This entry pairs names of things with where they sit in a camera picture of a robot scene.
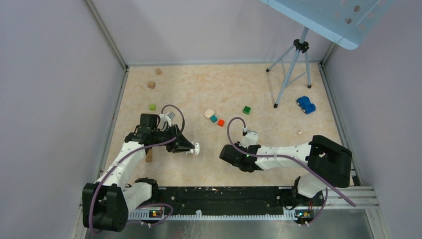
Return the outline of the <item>white earbud charging case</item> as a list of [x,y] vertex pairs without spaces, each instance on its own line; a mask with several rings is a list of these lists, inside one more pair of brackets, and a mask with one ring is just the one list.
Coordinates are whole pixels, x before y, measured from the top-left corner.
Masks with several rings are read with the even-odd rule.
[[194,148],[190,149],[190,153],[194,155],[198,155],[200,153],[200,144],[198,142],[194,143]]

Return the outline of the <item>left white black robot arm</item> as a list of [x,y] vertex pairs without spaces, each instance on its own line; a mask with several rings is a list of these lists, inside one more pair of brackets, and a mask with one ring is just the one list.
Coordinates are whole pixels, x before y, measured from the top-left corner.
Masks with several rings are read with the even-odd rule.
[[143,178],[130,187],[126,185],[139,162],[152,148],[159,146],[164,146],[169,153],[198,155],[200,152],[200,144],[188,141],[168,115],[141,114],[139,125],[126,136],[114,162],[96,182],[87,183],[82,190],[86,228],[120,232],[129,213],[139,205],[158,203],[160,193],[156,180]]

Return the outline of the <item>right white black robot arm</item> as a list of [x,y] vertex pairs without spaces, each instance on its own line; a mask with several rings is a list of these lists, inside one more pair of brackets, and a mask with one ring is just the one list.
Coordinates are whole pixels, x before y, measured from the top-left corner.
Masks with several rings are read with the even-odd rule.
[[350,185],[352,152],[325,136],[314,135],[309,143],[284,147],[262,146],[257,141],[256,132],[244,133],[241,141],[226,144],[219,157],[243,172],[299,167],[307,170],[292,191],[298,205],[305,205],[322,189]]

